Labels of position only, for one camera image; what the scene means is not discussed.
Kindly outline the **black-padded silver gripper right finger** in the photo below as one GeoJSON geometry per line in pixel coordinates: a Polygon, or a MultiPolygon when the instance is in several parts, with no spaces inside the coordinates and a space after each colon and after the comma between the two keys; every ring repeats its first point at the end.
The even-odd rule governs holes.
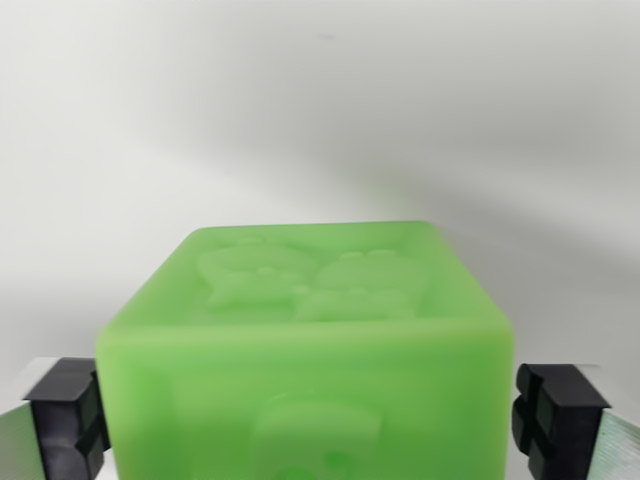
{"type": "Polygon", "coordinates": [[[637,479],[639,402],[597,365],[523,363],[511,427],[534,479],[637,479]]]}

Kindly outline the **black-padded silver gripper left finger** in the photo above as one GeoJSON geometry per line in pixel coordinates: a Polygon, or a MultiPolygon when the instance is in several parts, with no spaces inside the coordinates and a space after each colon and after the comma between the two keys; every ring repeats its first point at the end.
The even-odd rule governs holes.
{"type": "Polygon", "coordinates": [[[93,358],[38,357],[1,386],[3,479],[96,479],[110,448],[93,358]]]}

